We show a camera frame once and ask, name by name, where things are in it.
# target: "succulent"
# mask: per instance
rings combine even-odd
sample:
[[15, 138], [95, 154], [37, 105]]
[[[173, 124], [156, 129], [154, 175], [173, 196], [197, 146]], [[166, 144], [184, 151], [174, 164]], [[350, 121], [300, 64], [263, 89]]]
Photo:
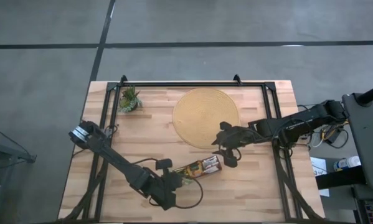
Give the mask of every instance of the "succulent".
[[123, 96], [120, 99], [120, 111], [130, 112], [137, 106], [142, 105], [142, 101], [138, 99], [139, 92], [135, 92], [135, 86], [131, 86], [123, 91]]

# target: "wooden table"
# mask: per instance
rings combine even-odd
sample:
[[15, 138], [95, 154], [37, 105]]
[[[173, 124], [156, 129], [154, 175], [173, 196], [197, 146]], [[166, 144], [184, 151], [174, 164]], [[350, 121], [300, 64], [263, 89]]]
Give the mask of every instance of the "wooden table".
[[[283, 116], [297, 112], [290, 81], [275, 81]], [[97, 124], [102, 112], [107, 82], [91, 82], [83, 119]], [[118, 114], [118, 131], [112, 148], [129, 161], [147, 157], [170, 158], [181, 167], [211, 156], [210, 149], [198, 149], [186, 144], [172, 125], [172, 109], [188, 87], [138, 87], [143, 107], [128, 114]], [[220, 87], [236, 103], [241, 125], [266, 118], [262, 90], [258, 87]], [[110, 99], [111, 111], [113, 96]], [[310, 206], [322, 217], [323, 207], [306, 147], [296, 147], [291, 158], [298, 190]], [[196, 208], [163, 211], [128, 186], [124, 175], [109, 166], [103, 199], [101, 222], [268, 222], [283, 221], [278, 179], [270, 143], [251, 144], [242, 149], [243, 158], [237, 168], [224, 167], [216, 174], [203, 177], [204, 198]], [[91, 151], [76, 155], [71, 163], [59, 218], [65, 217], [81, 199], [88, 185], [92, 163]], [[143, 166], [154, 170], [153, 162]], [[179, 205], [192, 205], [199, 198], [197, 185], [176, 190]], [[93, 198], [91, 213], [95, 211]], [[292, 197], [288, 201], [294, 214]]]

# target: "gray floor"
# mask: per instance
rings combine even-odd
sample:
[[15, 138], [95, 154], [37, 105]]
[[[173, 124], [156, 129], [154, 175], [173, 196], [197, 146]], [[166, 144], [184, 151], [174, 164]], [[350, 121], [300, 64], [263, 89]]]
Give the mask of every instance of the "gray floor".
[[[98, 43], [109, 0], [0, 0], [0, 44]], [[117, 0], [107, 42], [373, 40], [373, 0]], [[19, 164], [2, 223], [56, 219], [96, 49], [0, 50], [0, 130]], [[373, 46], [106, 49], [97, 80], [292, 80], [298, 103], [373, 87]], [[353, 141], [316, 157], [355, 155]], [[326, 215], [347, 220], [324, 198]]]

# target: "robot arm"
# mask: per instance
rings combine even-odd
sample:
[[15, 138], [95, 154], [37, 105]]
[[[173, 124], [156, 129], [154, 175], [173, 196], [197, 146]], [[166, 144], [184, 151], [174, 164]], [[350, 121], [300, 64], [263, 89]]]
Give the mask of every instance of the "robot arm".
[[271, 141], [272, 144], [289, 149], [298, 138], [312, 132], [325, 124], [343, 124], [348, 113], [339, 101], [327, 100], [312, 108], [301, 111], [284, 118], [267, 118], [251, 121], [248, 127], [231, 126], [226, 122], [220, 124], [221, 132], [212, 143], [218, 144], [219, 150], [214, 154], [224, 157], [224, 164], [230, 167], [237, 166], [237, 159], [232, 150], [248, 144]]
[[176, 206], [174, 191], [182, 187], [182, 177], [169, 172], [168, 168], [172, 167], [170, 159], [156, 161], [156, 170], [163, 170], [160, 177], [151, 169], [130, 163], [118, 154], [106, 143], [105, 133], [91, 121], [82, 121], [69, 135], [77, 146], [99, 154], [122, 172], [130, 187], [143, 197], [151, 197], [164, 210]]

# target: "round woven mat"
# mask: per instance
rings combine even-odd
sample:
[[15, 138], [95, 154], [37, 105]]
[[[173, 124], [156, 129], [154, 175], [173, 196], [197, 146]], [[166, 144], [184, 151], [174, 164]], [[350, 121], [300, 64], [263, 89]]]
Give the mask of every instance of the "round woven mat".
[[217, 147], [211, 143], [222, 121], [238, 125], [238, 111], [228, 95], [215, 89], [196, 88], [187, 92], [172, 112], [172, 123], [179, 137], [201, 149]]

